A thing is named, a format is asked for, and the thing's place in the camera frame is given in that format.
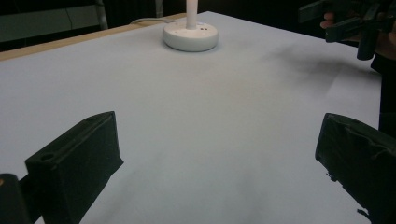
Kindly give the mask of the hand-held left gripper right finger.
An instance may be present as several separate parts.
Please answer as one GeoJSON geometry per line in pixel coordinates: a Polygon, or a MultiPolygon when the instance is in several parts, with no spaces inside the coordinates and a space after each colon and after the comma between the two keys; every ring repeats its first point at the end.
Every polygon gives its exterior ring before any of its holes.
{"type": "Polygon", "coordinates": [[[396,139],[356,119],[327,113],[315,158],[372,224],[396,224],[396,139]]]}

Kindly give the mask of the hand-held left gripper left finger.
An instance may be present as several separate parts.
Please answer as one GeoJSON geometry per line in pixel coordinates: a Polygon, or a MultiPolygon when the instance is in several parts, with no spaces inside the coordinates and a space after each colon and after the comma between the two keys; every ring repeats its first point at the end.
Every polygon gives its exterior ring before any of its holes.
{"type": "Polygon", "coordinates": [[[46,224],[79,224],[123,165],[113,111],[86,118],[25,161],[46,224]]]}

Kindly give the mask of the white round lamp base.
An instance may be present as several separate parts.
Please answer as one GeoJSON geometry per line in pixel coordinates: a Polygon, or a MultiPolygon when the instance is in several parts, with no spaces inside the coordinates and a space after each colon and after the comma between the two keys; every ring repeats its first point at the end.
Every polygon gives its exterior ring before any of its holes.
{"type": "Polygon", "coordinates": [[[219,42],[219,31],[198,22],[198,0],[186,0],[186,20],[170,22],[163,28],[163,42],[172,49],[201,52],[213,49],[219,42]]]}

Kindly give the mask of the grey metal stand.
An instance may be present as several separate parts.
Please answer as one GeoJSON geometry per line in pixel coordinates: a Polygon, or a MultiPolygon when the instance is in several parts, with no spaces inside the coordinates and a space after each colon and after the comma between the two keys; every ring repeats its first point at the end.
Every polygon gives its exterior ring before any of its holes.
{"type": "Polygon", "coordinates": [[[95,8],[97,13],[98,22],[100,28],[102,30],[106,30],[108,28],[107,19],[106,19],[106,9],[103,0],[94,0],[95,1],[95,8]]]}

